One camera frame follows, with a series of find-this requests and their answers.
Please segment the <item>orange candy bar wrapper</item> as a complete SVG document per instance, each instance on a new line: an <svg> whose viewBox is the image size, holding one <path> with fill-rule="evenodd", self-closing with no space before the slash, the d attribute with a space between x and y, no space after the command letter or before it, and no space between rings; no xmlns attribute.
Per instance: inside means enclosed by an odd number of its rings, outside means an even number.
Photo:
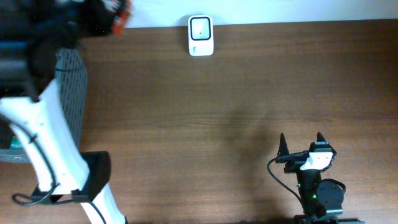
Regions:
<svg viewBox="0 0 398 224"><path fill-rule="evenodd" d="M121 35L123 33L123 29L131 16L131 6L131 0L117 1L112 24L113 34Z"/></svg>

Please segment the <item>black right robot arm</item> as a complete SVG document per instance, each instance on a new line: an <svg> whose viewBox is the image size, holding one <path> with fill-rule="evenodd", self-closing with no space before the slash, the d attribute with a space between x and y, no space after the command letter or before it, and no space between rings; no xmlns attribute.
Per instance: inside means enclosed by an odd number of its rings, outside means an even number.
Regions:
<svg viewBox="0 0 398 224"><path fill-rule="evenodd" d="M334 179L322 179L321 173L329 169L336 151L321 133L306 151L290 153L283 134L275 163L284 164L286 174L297 177L298 193L294 193L303 213L294 216L294 223L338 223L343 213L345 184Z"/></svg>

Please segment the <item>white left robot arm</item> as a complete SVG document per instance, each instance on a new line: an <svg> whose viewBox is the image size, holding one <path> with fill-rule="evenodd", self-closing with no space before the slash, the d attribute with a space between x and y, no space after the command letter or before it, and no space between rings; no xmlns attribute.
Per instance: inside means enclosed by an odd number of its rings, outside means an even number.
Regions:
<svg viewBox="0 0 398 224"><path fill-rule="evenodd" d="M122 31L132 2L2 1L1 119L20 140L38 184L22 207L79 203L92 223L126 223L111 192L108 152L80 152L60 101L57 51Z"/></svg>

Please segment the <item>white barcode scanner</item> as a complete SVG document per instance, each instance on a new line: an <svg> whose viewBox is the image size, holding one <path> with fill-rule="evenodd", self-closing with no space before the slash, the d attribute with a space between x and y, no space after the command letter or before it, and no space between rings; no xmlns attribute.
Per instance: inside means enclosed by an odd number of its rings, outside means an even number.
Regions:
<svg viewBox="0 0 398 224"><path fill-rule="evenodd" d="M194 15L188 19L188 49L192 57L214 53L213 19L208 15Z"/></svg>

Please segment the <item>grey plastic basket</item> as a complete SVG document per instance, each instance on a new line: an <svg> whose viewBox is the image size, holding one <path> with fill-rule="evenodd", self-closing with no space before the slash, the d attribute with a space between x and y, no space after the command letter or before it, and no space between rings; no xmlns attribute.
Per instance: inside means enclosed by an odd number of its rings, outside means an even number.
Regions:
<svg viewBox="0 0 398 224"><path fill-rule="evenodd" d="M60 49L57 59L55 77L60 87L60 102L75 145L80 147L88 86L86 67L77 49ZM1 121L1 161L15 164L30 162L22 144L4 121Z"/></svg>

